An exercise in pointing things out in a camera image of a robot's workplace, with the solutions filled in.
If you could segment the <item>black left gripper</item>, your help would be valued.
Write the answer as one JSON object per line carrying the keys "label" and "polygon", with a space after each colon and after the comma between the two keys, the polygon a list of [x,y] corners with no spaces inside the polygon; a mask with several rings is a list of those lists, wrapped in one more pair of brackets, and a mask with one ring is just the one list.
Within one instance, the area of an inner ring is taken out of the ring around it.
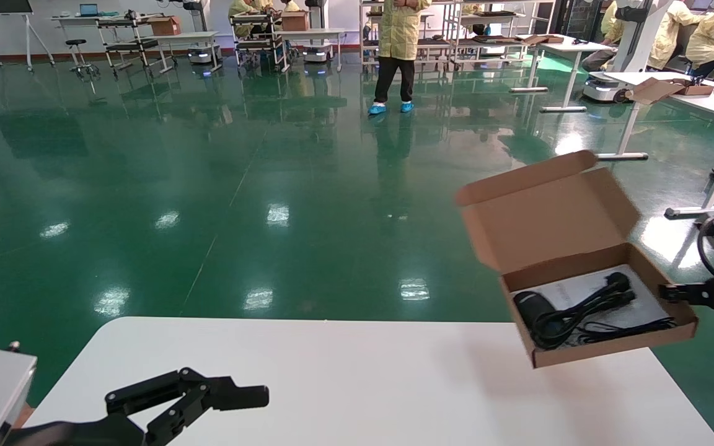
{"label": "black left gripper", "polygon": [[[144,379],[105,397],[107,417],[90,422],[56,421],[11,430],[5,445],[167,445],[210,410],[263,408],[267,386],[240,387],[232,377],[206,377],[190,368]],[[146,429],[131,415],[170,403]]]}

